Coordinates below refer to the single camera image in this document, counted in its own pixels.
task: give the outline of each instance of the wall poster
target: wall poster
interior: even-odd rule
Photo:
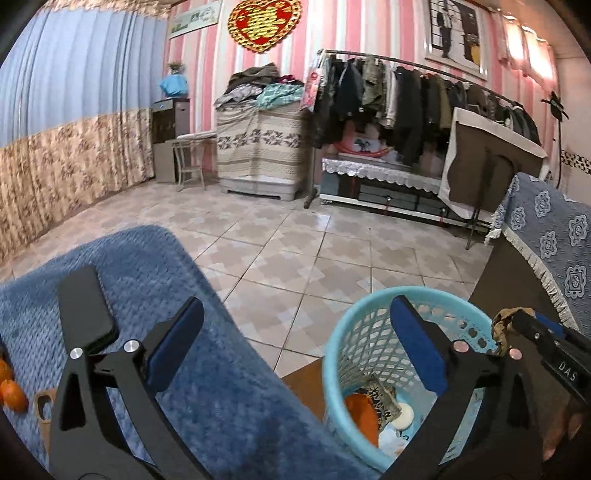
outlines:
[[[222,9],[222,0],[217,0],[197,8],[193,8],[184,13],[178,14],[170,22],[169,38],[185,35],[185,33],[199,30],[200,28],[215,25],[220,17]]]
[[[486,16],[466,0],[425,0],[426,58],[486,80]]]

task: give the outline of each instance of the blue curtain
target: blue curtain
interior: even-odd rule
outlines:
[[[0,66],[0,148],[159,100],[166,23],[131,12],[40,10]]]

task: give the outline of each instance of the window curtain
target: window curtain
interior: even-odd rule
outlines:
[[[0,67],[0,260],[153,176],[169,7],[50,0]]]
[[[531,77],[548,93],[556,89],[556,66],[548,42],[512,15],[496,13],[494,17],[499,61]]]

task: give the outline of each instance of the tiled floor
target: tiled floor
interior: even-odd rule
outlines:
[[[149,182],[98,203],[0,267],[15,277],[100,236],[156,223],[195,259],[238,328],[287,375],[322,356],[351,304],[382,288],[426,285],[468,298],[490,247],[465,233],[315,200],[281,202]]]

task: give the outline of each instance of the metal screw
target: metal screw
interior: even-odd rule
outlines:
[[[77,346],[76,348],[73,348],[72,351],[70,352],[70,358],[72,360],[76,360],[78,358],[80,358],[82,356],[82,348],[80,348],[79,346]]]
[[[125,342],[125,345],[123,346],[123,350],[125,350],[128,353],[133,353],[138,348],[139,342],[137,340],[128,340],[127,342]]]
[[[517,348],[512,348],[511,350],[509,350],[509,356],[513,360],[521,360],[523,354],[521,353],[521,350],[518,350]]]
[[[459,353],[466,353],[470,347],[464,340],[458,340],[457,342],[453,342],[453,349]]]

